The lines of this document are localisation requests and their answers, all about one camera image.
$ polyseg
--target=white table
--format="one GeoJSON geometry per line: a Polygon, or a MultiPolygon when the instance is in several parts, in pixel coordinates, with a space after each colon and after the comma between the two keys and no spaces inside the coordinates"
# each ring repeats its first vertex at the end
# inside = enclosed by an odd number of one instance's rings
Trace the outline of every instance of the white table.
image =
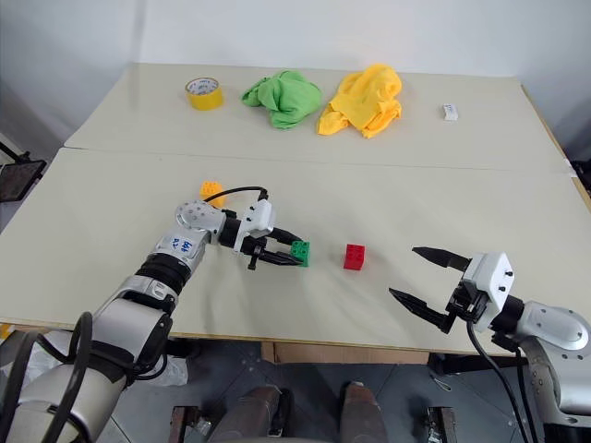
{"type": "Polygon", "coordinates": [[[402,119],[363,139],[352,127],[328,137],[316,134],[321,109],[344,71],[301,70],[321,89],[323,105],[289,130],[273,128],[264,108],[240,101],[245,90],[277,70],[135,65],[66,146],[284,162],[565,171],[561,154],[515,78],[403,73],[398,96],[402,119]],[[196,77],[220,81],[223,107],[208,112],[190,107],[184,87],[196,77]],[[448,102],[458,108],[456,122],[442,118],[441,106],[448,102]]]}
{"type": "Polygon", "coordinates": [[[209,247],[174,313],[177,335],[471,351],[463,325],[441,334],[389,295],[445,307],[460,273],[414,245],[505,250],[514,295],[591,317],[591,214],[566,174],[62,149],[0,235],[0,320],[71,326],[135,272],[203,180],[266,186],[277,225],[311,242],[310,267],[253,272],[209,247]],[[347,243],[368,248],[360,272],[342,269],[347,243]]]}

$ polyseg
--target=tape roll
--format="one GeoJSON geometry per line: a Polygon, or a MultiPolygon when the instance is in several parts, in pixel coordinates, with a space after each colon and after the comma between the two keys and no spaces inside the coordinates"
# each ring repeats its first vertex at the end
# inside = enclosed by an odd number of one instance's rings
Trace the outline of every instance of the tape roll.
{"type": "Polygon", "coordinates": [[[191,106],[201,111],[209,111],[223,104],[222,88],[215,78],[195,78],[186,84],[185,93],[191,106]]]}

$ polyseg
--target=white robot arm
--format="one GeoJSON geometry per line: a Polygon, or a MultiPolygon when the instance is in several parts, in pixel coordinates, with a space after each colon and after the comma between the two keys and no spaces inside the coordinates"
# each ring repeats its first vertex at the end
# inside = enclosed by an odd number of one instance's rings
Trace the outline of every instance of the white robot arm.
{"type": "Polygon", "coordinates": [[[470,325],[469,330],[492,329],[492,341],[500,347],[511,352],[523,349],[546,441],[590,441],[589,323],[571,309],[524,303],[509,295],[514,273],[504,253],[476,254],[468,259],[430,247],[413,250],[444,268],[464,273],[446,306],[448,314],[430,309],[408,293],[390,289],[392,295],[444,333],[459,317],[470,325]]]}
{"type": "Polygon", "coordinates": [[[80,318],[69,355],[62,355],[38,334],[28,335],[8,380],[0,442],[95,441],[122,390],[135,380],[146,379],[145,374],[161,357],[165,364],[171,314],[207,244],[224,245],[251,256],[250,269],[256,268],[257,260],[283,266],[301,264],[289,254],[265,249],[267,237],[287,245],[300,239],[273,227],[274,212],[267,192],[255,189],[260,191],[259,201],[246,209],[243,220],[207,201],[188,201],[179,206],[174,226],[139,270],[94,315],[85,313],[80,318]],[[63,364],[20,392],[34,341],[63,364]]]}

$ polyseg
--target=green towel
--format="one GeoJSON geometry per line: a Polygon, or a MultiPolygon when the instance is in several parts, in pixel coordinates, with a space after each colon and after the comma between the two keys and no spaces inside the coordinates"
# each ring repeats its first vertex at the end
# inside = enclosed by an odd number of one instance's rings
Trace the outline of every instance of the green towel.
{"type": "Polygon", "coordinates": [[[282,71],[258,81],[242,96],[248,106],[264,106],[271,124],[287,129],[320,107],[320,90],[297,71],[282,71]]]}

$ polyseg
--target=red lego brick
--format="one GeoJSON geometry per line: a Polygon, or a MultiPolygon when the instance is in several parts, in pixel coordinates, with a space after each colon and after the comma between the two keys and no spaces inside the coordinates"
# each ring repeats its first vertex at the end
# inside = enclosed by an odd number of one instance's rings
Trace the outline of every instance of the red lego brick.
{"type": "Polygon", "coordinates": [[[347,250],[344,255],[345,269],[361,270],[363,260],[366,254],[366,247],[360,245],[347,245],[347,250]]]}

